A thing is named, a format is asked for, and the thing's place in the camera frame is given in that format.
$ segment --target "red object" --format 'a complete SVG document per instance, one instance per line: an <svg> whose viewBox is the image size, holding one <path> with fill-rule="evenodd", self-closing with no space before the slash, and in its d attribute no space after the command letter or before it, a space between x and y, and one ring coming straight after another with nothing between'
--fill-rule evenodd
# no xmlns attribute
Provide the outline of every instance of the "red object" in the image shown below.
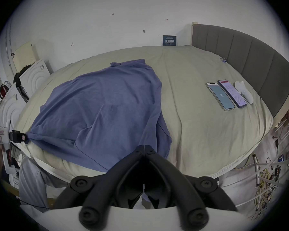
<svg viewBox="0 0 289 231"><path fill-rule="evenodd" d="M8 92L8 87L4 84L0 86L0 98L4 98L6 93Z"/></svg>

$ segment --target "black bag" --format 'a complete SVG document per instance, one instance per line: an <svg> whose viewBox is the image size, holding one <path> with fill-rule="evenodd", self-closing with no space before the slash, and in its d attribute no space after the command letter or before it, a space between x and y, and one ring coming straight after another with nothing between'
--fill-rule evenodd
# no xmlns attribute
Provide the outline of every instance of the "black bag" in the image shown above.
<svg viewBox="0 0 289 231"><path fill-rule="evenodd" d="M20 72L17 72L17 73L15 74L14 80L13 80L13 82L16 83L16 87L19 88L19 90L20 90L20 92L21 92L21 95L24 97L24 99L27 99L27 102L28 102L29 98L28 98L28 96L26 95L26 93L25 93L24 90L23 90L22 83L20 82L19 77L20 77L24 72L26 72L27 69L30 68L30 67L31 67L31 64L23 67Z"/></svg>

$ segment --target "gray headboard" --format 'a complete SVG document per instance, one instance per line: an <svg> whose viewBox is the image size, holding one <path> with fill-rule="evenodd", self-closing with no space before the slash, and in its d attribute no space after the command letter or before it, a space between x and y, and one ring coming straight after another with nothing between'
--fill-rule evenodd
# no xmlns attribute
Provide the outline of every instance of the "gray headboard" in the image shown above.
<svg viewBox="0 0 289 231"><path fill-rule="evenodd" d="M278 113L289 95L289 62L276 50L245 33L201 24L193 25L192 45L227 58L263 99L272 116Z"/></svg>

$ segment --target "person's leg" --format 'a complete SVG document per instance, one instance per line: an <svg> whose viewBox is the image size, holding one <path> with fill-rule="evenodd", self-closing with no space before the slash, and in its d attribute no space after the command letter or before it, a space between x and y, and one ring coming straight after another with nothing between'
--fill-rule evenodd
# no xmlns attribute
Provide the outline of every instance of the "person's leg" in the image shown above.
<svg viewBox="0 0 289 231"><path fill-rule="evenodd" d="M28 157L22 160L19 170L19 197L21 204L30 204L41 212L49 210L46 185L55 188L66 187L64 182L40 168L36 162Z"/></svg>

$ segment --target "blue t-shirt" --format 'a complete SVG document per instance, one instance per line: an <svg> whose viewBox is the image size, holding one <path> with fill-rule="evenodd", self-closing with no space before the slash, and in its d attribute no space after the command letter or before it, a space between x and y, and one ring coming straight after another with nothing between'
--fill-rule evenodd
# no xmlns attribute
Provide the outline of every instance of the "blue t-shirt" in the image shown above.
<svg viewBox="0 0 289 231"><path fill-rule="evenodd" d="M43 150L106 172L138 145L167 157L162 83L145 60L112 63L54 88L28 138Z"/></svg>

